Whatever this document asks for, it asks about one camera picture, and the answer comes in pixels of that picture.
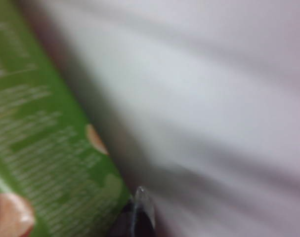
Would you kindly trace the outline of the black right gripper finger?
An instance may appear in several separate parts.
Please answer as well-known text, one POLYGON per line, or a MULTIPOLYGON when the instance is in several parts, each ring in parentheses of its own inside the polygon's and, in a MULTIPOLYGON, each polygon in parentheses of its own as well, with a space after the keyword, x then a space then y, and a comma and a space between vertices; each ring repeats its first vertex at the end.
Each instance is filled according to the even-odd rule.
POLYGON ((155 208, 148 191, 139 186, 109 229, 111 237, 155 237, 155 208))

